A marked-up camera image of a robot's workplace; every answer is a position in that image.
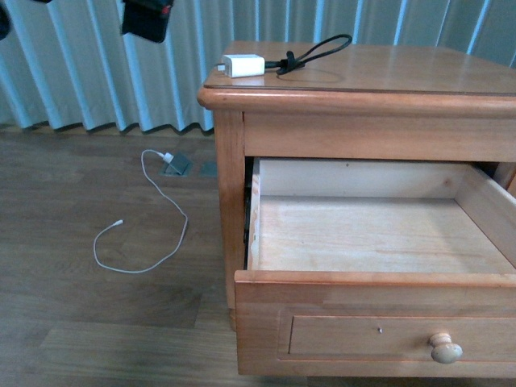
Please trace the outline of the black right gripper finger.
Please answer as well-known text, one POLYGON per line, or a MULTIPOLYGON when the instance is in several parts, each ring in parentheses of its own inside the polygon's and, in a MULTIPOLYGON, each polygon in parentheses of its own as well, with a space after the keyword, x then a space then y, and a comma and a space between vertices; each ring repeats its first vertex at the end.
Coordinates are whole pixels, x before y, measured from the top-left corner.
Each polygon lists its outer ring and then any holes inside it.
POLYGON ((173 2, 169 0, 124 0, 121 33, 133 34, 154 43, 166 36, 173 2))

